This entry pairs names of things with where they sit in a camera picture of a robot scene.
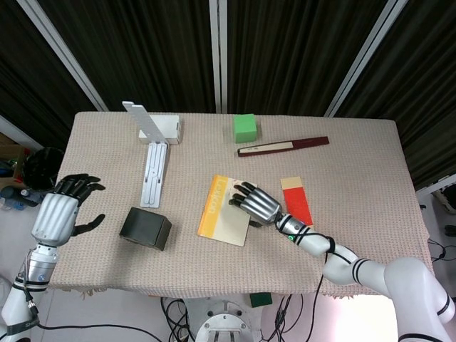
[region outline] red and yellow card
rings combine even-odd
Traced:
[[[301,178],[282,178],[280,183],[282,185],[287,211],[306,226],[313,226],[314,223],[312,222],[311,211],[309,210],[309,204]]]

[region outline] book cover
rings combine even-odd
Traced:
[[[210,239],[244,246],[250,216],[228,201],[237,192],[236,184],[242,180],[215,175],[207,196],[198,235]]]

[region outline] green block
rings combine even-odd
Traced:
[[[241,114],[234,116],[234,141],[236,144],[250,143],[256,140],[257,124],[253,114]]]
[[[252,308],[272,304],[272,296],[269,292],[260,292],[258,294],[250,294],[250,303]]]

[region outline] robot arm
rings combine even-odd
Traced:
[[[388,265],[358,258],[332,237],[315,232],[290,214],[263,190],[247,182],[236,188],[230,204],[277,230],[317,257],[328,253],[323,275],[339,285],[360,284],[391,298],[398,321],[399,341],[451,342],[443,324],[455,313],[455,305],[428,268],[416,258],[399,258]]]
[[[30,328],[39,325],[38,309],[58,261],[57,247],[64,245],[70,237],[96,228],[105,218],[98,215],[93,222],[75,226],[79,207],[93,190],[104,190],[97,177],[87,174],[64,177],[52,194],[47,194],[41,204],[32,229],[37,241],[27,254],[23,269],[14,280],[1,315],[6,328],[0,326],[2,342],[30,341]]]

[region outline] green cube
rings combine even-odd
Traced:
[[[257,124],[253,114],[235,115],[233,128],[236,144],[250,143],[257,138]]]

